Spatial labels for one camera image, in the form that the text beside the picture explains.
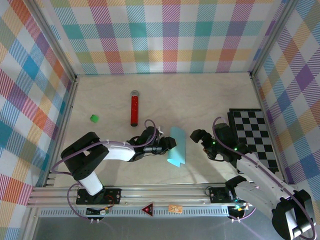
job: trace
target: cable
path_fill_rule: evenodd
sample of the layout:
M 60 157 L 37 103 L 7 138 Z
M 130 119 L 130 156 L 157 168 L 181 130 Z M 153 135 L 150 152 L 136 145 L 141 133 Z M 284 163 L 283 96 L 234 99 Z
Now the cable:
M 147 128 L 147 122 L 151 122 L 151 123 L 153 124 L 154 131 L 153 131 L 152 137 L 151 137 L 151 138 L 149 139 L 149 141 L 147 141 L 146 143 L 140 144 L 140 145 L 130 145 L 130 144 L 123 143 L 123 142 L 119 142 L 119 141 L 99 141 L 99 142 L 93 143 L 93 144 L 91 144 L 91 145 L 89 145 L 89 146 L 86 146 L 85 148 L 83 148 L 83 149 L 81 149 L 81 150 L 79 150 L 79 151 L 76 151 L 76 152 L 70 154 L 69 156 L 64 157 L 64 158 L 61 159 L 60 161 L 56 162 L 56 163 L 53 165 L 53 167 L 51 168 L 51 172 L 52 172 L 53 174 L 65 174 L 65 175 L 72 176 L 72 174 L 71 174 L 70 172 L 66 172 L 66 171 L 56 171 L 55 169 L 56 169 L 56 167 L 57 167 L 59 164 L 67 161 L 68 159 L 73 158 L 74 156 L 76 156 L 76 155 L 78 155 L 78 154 L 81 154 L 81 153 L 83 153 L 84 151 L 86 151 L 86 150 L 88 150 L 88 149 L 91 149 L 91 148 L 93 148 L 93 147 L 95 147 L 95 146 L 101 145 L 101 144 L 105 144 L 105 145 L 110 145 L 110 144 L 118 144 L 118 145 L 119 145 L 119 144 L 120 144 L 120 145 L 124 145 L 124 146 L 127 146 L 127 147 L 132 147 L 132 148 L 141 148 L 141 147 L 144 147 L 144 146 L 148 145 L 148 144 L 151 143 L 151 142 L 153 141 L 153 139 L 155 138 L 156 133 L 157 133 L 157 128 L 156 128 L 155 122 L 152 121 L 151 119 L 147 119 L 147 120 L 144 121 L 144 126 L 145 126 L 145 128 Z
M 225 160 L 211 159 L 211 161 L 224 162 Z
M 225 145 L 220 139 L 218 139 L 217 137 L 217 134 L 216 134 L 216 130 L 215 130 L 215 125 L 216 125 L 216 122 L 219 120 L 219 119 L 222 119 L 224 121 L 224 123 L 227 123 L 226 119 L 219 116 L 217 117 L 214 121 L 213 121 L 213 125 L 212 125 L 212 131 L 213 131 L 213 135 L 214 135 L 214 138 L 215 140 L 218 141 L 219 144 L 221 144 L 224 148 L 228 149 L 229 151 L 232 151 L 236 154 L 239 154 L 240 156 L 248 159 L 251 163 L 253 163 L 257 168 L 259 168 L 260 170 L 262 170 L 270 179 L 272 179 L 278 186 L 279 188 L 281 188 L 286 194 L 288 194 L 291 199 L 293 199 L 295 201 L 295 203 L 300 207 L 300 209 L 302 210 L 303 214 L 306 216 L 306 218 L 308 219 L 309 221 L 309 224 L 311 225 L 311 229 L 312 229 L 312 233 L 313 233 L 313 237 L 306 237 L 306 236 L 302 236 L 300 235 L 300 237 L 302 239 L 305 239 L 305 240 L 316 240 L 317 239 L 317 233 L 316 233 L 316 229 L 315 229 L 315 226 L 314 226 L 314 223 L 312 221 L 312 219 L 310 218 L 309 214 L 307 213 L 306 209 L 302 206 L 302 204 L 295 198 L 295 196 L 293 196 L 274 176 L 272 176 L 272 174 L 270 174 L 267 170 L 265 170 L 263 167 L 261 167 L 260 165 L 258 165 L 258 163 L 253 160 L 252 158 L 244 155 L 243 153 L 239 152 L 239 151 L 236 151 L 230 147 L 228 147 L 227 145 Z
M 244 216 L 244 215 L 243 215 L 243 217 L 239 218 L 239 220 L 247 219 L 247 218 L 250 217 L 252 214 L 254 214 L 254 212 L 255 212 L 256 210 L 257 210 L 257 208 L 252 209 L 252 211 L 251 211 L 247 216 Z M 235 217 L 235 216 L 229 215 L 229 217 L 230 217 L 230 218 L 233 218 L 233 219 L 235 219 L 235 220 L 238 220 L 238 218 Z
M 212 186 L 207 186 L 207 187 L 204 189 L 204 194 L 207 195 L 208 197 L 210 197 L 210 195 L 207 194 L 207 189 L 208 189 L 208 188 L 212 188 Z
M 114 199 L 114 197 L 111 196 L 111 195 L 106 195 L 106 197 L 112 199 L 112 205 L 110 204 L 111 206 L 109 206 L 109 209 L 111 209 L 111 208 L 115 205 L 115 199 Z
M 75 187 L 75 186 L 79 186 L 79 183 L 75 183 L 75 184 L 71 185 L 71 187 L 69 187 L 68 192 L 66 193 L 66 200 L 67 200 L 67 202 L 68 202 L 68 204 L 69 204 L 69 207 L 71 208 L 71 210 L 74 212 L 75 215 L 77 215 L 78 217 L 80 217 L 80 218 L 82 218 L 82 219 L 85 219 L 85 220 L 89 220 L 89 221 L 90 221 L 89 218 L 87 218 L 87 217 L 82 216 L 81 214 L 79 214 L 79 213 L 74 209 L 74 207 L 72 206 L 72 204 L 71 204 L 71 202 L 70 202 L 70 198 L 69 198 L 70 191 L 71 191 L 71 189 L 72 189 L 73 187 Z
M 154 154 L 144 155 L 143 157 L 155 156 Z

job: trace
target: colorful checkered wall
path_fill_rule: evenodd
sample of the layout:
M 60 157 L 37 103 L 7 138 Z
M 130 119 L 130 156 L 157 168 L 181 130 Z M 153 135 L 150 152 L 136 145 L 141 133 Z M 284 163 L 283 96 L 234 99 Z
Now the colorful checkered wall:
M 258 73 L 290 183 L 312 193 L 320 221 L 320 0 L 300 0 Z
M 71 81 L 23 0 L 0 6 L 0 240 L 15 240 Z
M 264 49 L 264 47 L 268 43 L 270 34 L 275 30 L 276 23 L 279 20 L 281 14 L 282 14 L 282 11 L 284 10 L 285 5 L 288 1 L 289 0 L 281 0 L 281 3 L 279 5 L 278 9 L 276 10 L 276 13 L 274 14 L 272 21 L 271 21 L 267 31 L 265 32 L 265 34 L 262 38 L 262 41 L 259 44 L 258 50 L 255 52 L 253 61 L 252 61 L 250 68 L 249 68 L 249 72 L 251 72 L 253 70 L 255 64 L 257 63 L 257 60 L 259 59 L 259 57 L 261 55 L 262 50 Z
M 247 72 L 285 0 L 37 2 L 77 73 L 131 74 Z

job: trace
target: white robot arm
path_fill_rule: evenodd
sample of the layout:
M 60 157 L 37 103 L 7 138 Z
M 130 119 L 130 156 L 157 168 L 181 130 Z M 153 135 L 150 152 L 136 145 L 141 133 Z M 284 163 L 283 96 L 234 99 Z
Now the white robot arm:
M 240 175 L 228 180 L 225 185 L 231 198 L 250 203 L 264 213 L 285 240 L 292 240 L 311 228 L 314 230 L 316 218 L 310 195 L 304 190 L 294 190 L 276 177 L 248 146 L 237 142 L 226 123 L 215 125 L 215 122 L 215 139 L 203 129 L 195 130 L 190 138 L 196 143 L 202 140 L 209 159 L 216 161 L 220 154 L 224 161 L 254 181 L 250 183 Z
M 69 157 L 63 162 L 72 177 L 80 182 L 91 196 L 94 196 L 104 188 L 95 173 L 96 167 L 103 160 L 135 162 L 145 154 L 162 155 L 174 148 L 176 141 L 172 137 L 161 137 L 161 135 L 159 129 L 155 130 L 154 126 L 149 126 L 140 136 L 135 136 L 127 142 L 106 141 L 106 144 L 102 142 L 99 144 L 100 138 L 94 132 L 89 132 L 67 147 L 61 153 L 61 158 Z M 88 154 L 84 152 L 77 154 L 78 151 L 88 147 Z

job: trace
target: checkerboard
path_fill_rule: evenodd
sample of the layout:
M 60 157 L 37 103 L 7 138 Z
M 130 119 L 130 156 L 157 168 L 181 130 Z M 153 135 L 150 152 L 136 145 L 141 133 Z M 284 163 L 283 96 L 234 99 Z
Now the checkerboard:
M 261 109 L 230 109 L 228 118 L 239 143 L 248 145 L 273 173 L 278 172 L 276 157 Z

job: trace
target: light blue paper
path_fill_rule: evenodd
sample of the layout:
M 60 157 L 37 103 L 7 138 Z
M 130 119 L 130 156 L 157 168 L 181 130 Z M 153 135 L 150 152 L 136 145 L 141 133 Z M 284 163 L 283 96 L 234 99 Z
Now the light blue paper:
M 186 133 L 183 129 L 173 126 L 170 129 L 170 137 L 175 139 L 176 146 L 169 150 L 167 161 L 178 168 L 186 163 Z

